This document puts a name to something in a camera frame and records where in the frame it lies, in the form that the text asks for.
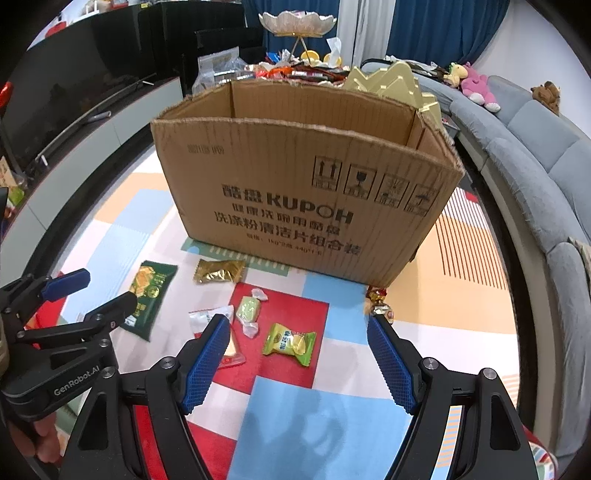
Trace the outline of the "person left hand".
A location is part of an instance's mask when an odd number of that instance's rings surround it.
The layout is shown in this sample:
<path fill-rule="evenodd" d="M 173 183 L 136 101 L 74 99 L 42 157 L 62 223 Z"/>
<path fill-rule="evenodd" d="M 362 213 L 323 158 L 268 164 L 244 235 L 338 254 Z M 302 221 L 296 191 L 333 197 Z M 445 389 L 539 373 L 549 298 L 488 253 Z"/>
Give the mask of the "person left hand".
<path fill-rule="evenodd" d="M 23 456 L 36 456 L 43 463 L 59 464 L 61 447 L 55 422 L 56 413 L 34 422 L 34 430 L 38 435 L 36 440 L 27 436 L 11 422 L 8 423 L 8 429 L 14 444 Z"/>

